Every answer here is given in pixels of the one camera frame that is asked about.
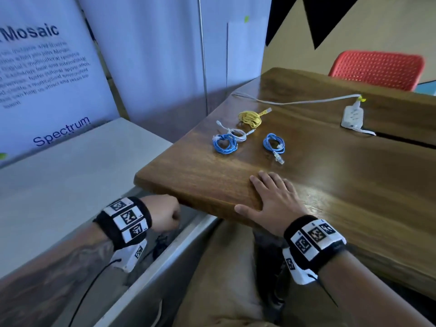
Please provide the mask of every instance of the red chair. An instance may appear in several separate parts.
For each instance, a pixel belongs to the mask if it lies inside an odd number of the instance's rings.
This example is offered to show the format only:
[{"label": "red chair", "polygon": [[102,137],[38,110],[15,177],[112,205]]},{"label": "red chair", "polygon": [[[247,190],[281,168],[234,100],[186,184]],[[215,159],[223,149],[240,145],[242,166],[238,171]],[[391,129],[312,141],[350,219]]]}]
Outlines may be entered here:
[{"label": "red chair", "polygon": [[421,55],[347,50],[339,54],[329,76],[413,91],[424,65]]}]

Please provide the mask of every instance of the black pennant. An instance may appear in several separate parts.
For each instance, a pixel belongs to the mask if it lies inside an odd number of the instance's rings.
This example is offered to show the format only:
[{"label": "black pennant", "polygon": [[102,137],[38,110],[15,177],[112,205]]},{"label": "black pennant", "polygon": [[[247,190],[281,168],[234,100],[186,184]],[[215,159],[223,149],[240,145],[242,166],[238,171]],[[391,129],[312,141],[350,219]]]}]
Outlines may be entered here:
[{"label": "black pennant", "polygon": [[271,0],[265,44],[268,46],[297,0]]},{"label": "black pennant", "polygon": [[356,1],[357,0],[303,0],[315,49],[317,49],[330,34]]}]

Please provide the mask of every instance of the khaki pants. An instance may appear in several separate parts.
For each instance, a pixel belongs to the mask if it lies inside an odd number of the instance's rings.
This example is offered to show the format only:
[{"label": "khaki pants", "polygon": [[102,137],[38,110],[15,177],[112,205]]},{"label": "khaki pants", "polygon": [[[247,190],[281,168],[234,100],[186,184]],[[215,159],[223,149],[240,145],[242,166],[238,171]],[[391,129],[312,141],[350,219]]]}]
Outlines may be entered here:
[{"label": "khaki pants", "polygon": [[[263,320],[255,286],[251,228],[228,221],[218,226],[189,284],[173,327],[275,327]],[[324,290],[292,283],[284,327],[346,326]]]}]

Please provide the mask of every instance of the person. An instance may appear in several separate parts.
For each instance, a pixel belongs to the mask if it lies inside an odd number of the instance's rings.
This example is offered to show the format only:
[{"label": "person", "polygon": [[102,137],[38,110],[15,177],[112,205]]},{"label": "person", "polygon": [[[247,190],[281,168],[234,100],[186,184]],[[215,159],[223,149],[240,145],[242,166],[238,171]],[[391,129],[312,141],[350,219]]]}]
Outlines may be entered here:
[{"label": "person", "polygon": [[[262,210],[238,204],[235,211],[282,237],[294,221],[309,215],[308,209],[290,181],[263,171],[259,178],[251,176],[250,181]],[[176,198],[155,195],[141,201],[150,212],[152,229],[177,228]],[[0,280],[0,327],[50,326],[55,321],[77,286],[112,257],[113,241],[100,225],[84,225]],[[337,307],[316,282],[293,285],[283,326],[433,326],[346,250],[326,262],[318,278]],[[247,226],[225,221],[214,232],[173,323],[184,326],[274,326],[264,321],[255,288],[253,232]]]}]

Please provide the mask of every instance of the yellow cable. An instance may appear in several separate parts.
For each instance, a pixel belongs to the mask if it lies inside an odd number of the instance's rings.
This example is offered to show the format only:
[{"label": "yellow cable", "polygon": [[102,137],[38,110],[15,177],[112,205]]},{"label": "yellow cable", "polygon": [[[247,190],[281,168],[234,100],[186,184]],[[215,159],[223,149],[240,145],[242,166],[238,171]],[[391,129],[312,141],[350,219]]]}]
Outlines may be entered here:
[{"label": "yellow cable", "polygon": [[239,114],[238,119],[239,121],[248,124],[252,129],[255,129],[262,123],[260,116],[266,115],[268,112],[271,112],[271,108],[263,110],[261,113],[254,111],[243,111]]}]

